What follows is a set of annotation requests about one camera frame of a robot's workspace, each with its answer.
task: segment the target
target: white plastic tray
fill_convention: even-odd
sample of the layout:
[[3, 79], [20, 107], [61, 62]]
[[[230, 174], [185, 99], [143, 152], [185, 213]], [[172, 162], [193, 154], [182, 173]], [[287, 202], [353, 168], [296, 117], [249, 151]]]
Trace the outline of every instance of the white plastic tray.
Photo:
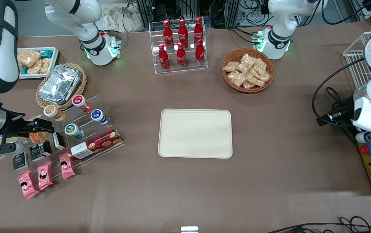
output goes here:
[[164, 109], [158, 153], [162, 157], [230, 158], [233, 155], [230, 112]]
[[53, 70], [53, 68], [55, 67], [55, 64], [56, 64], [57, 55], [59, 54], [59, 50], [57, 50], [57, 48], [55, 48], [55, 47], [19, 48], [19, 49], [17, 49], [17, 53], [18, 53], [19, 50], [23, 50], [23, 49], [30, 49], [30, 50], [35, 50], [35, 51], [38, 51], [38, 50], [39, 51], [40, 50], [53, 50], [53, 54], [52, 54], [52, 59], [51, 59], [50, 65], [49, 65], [48, 72], [46, 74], [28, 74], [28, 75], [20, 74], [18, 79], [24, 80], [24, 79], [44, 78], [44, 77], [47, 77], [48, 74], [50, 74], [50, 72], [52, 72], [52, 70]]

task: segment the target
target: bottle cap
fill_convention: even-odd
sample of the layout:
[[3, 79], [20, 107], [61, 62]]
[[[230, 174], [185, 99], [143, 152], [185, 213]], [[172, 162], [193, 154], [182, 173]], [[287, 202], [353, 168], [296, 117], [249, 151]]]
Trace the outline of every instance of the bottle cap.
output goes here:
[[77, 134], [78, 131], [79, 131], [78, 126], [73, 123], [68, 124], [64, 130], [64, 132], [69, 136]]
[[77, 94], [76, 96], [73, 97], [72, 103], [74, 106], [80, 107], [86, 103], [86, 99], [81, 94]]
[[59, 112], [59, 110], [57, 109], [57, 107], [55, 105], [48, 105], [43, 110], [43, 113], [47, 117], [54, 117], [55, 115], [57, 115], [58, 112]]
[[104, 117], [104, 113], [100, 109], [95, 109], [91, 113], [91, 118], [94, 121], [100, 121]]

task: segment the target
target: white wire basket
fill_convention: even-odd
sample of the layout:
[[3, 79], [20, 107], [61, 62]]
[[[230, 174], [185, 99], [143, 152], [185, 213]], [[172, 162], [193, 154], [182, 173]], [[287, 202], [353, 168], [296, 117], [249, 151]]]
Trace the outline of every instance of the white wire basket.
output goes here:
[[[342, 55], [347, 60], [348, 64], [364, 57], [364, 46], [370, 37], [371, 31], [364, 32], [345, 49]], [[371, 72], [369, 72], [368, 66], [364, 61], [358, 62], [349, 68], [356, 88], [359, 88], [371, 80]]]

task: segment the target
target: aluminum foil container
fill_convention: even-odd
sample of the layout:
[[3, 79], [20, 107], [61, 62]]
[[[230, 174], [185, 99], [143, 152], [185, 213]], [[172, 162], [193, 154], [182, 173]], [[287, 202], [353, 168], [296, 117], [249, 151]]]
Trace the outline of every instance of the aluminum foil container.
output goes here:
[[57, 65], [45, 85], [40, 88], [40, 98], [45, 101], [65, 104], [81, 79], [81, 73], [73, 68]]

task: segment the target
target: white cloth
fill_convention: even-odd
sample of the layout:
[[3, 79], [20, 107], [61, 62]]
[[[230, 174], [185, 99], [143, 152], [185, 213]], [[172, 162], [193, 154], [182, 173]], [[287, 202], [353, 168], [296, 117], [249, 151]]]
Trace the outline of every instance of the white cloth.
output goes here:
[[[139, 31], [143, 29], [140, 19], [140, 12], [137, 10], [137, 3], [130, 4], [128, 9], [126, 3], [111, 3], [103, 4], [102, 17], [104, 19], [103, 28], [105, 30], [116, 30], [125, 32], [124, 26], [128, 32]], [[124, 26], [122, 25], [122, 17], [124, 17]]]

